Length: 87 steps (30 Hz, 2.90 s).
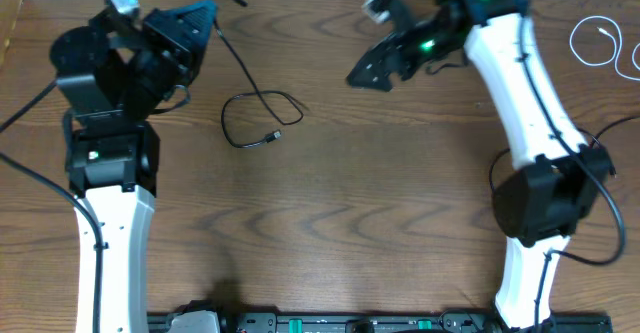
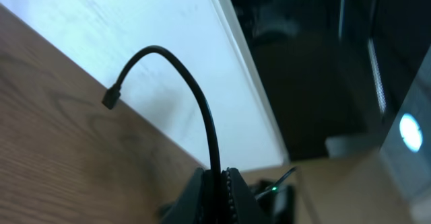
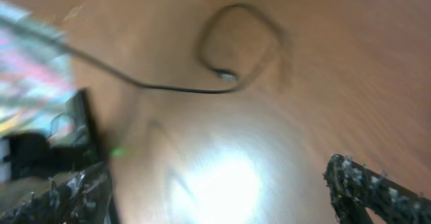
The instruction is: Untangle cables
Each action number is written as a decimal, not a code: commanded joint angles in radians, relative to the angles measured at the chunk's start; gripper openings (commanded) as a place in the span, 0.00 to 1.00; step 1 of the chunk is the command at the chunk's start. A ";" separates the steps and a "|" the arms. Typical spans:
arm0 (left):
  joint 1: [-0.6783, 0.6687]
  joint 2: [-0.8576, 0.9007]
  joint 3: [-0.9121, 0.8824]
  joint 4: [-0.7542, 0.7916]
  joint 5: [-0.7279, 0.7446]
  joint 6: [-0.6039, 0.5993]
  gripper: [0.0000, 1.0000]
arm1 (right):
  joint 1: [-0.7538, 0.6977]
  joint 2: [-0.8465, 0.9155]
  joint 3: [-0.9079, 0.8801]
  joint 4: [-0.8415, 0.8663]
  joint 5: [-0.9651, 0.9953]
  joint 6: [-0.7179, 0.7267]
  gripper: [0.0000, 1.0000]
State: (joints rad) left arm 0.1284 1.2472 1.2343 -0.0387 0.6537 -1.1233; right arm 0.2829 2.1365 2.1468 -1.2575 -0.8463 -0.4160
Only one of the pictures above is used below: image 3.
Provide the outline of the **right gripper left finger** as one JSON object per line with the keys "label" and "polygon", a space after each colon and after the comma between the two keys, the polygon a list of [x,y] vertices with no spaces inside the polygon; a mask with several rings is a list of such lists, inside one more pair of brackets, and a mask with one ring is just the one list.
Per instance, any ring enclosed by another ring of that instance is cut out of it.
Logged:
{"label": "right gripper left finger", "polygon": [[109,223],[112,177],[104,163],[45,180],[1,185],[1,224]]}

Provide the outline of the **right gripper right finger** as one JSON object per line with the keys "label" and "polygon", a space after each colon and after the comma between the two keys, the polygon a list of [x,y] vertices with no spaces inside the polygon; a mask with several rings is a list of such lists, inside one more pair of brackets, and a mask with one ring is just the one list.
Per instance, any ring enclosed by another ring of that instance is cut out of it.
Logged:
{"label": "right gripper right finger", "polygon": [[350,157],[334,154],[324,180],[340,224],[367,224],[370,209],[385,223],[430,224],[430,199],[398,185]]}

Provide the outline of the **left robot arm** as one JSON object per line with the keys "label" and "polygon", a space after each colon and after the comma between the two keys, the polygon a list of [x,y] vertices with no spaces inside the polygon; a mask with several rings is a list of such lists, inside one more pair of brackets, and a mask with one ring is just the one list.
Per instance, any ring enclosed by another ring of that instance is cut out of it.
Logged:
{"label": "left robot arm", "polygon": [[81,88],[50,130],[1,137],[1,222],[119,223],[108,154]]}

